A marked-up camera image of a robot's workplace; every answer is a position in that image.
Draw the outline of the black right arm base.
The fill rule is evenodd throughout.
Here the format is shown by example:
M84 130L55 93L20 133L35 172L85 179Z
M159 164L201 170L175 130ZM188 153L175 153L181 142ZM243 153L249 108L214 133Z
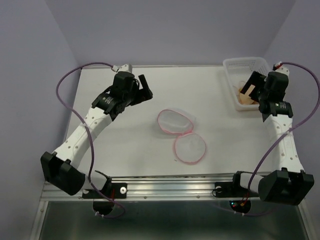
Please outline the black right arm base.
M214 183L212 195L216 198L242 198L248 195L248 189L240 185L241 174L244 171L237 171L232 180L218 181Z

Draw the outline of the white mesh laundry bag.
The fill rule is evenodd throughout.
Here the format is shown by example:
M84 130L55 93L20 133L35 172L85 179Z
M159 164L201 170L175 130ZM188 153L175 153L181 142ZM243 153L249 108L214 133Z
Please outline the white mesh laundry bag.
M206 154L205 140L194 132L196 117L180 108L161 110L156 118L159 128L166 134L176 136L172 150L180 162L198 164Z

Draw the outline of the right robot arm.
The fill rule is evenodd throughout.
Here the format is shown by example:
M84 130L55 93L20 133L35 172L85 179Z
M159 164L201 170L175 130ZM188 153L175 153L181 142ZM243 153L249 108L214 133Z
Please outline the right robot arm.
M254 71L241 90L241 94L258 103L272 144L266 154L271 155L274 170L266 176L238 171L239 178L230 182L235 195L250 190L264 202L297 206L315 183L313 175L305 172L296 150L291 130L293 109L284 100L288 84L288 70L271 71L268 75Z

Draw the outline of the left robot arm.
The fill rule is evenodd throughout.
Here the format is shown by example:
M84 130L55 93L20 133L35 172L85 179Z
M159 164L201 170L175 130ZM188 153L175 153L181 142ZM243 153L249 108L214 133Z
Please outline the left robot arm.
M78 167L98 135L110 125L126 107L151 100L153 93L143 74L134 76L127 71L115 74L113 83L92 102L80 125L52 153L41 158L44 178L66 194L73 196L83 189L89 175Z

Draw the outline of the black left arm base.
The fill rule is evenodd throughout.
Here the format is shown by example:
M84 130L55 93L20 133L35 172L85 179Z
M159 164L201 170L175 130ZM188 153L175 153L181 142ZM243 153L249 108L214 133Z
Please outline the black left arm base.
M126 182L107 182L99 191L109 199L126 199L128 184ZM103 199L94 189L84 189L81 197L83 199Z

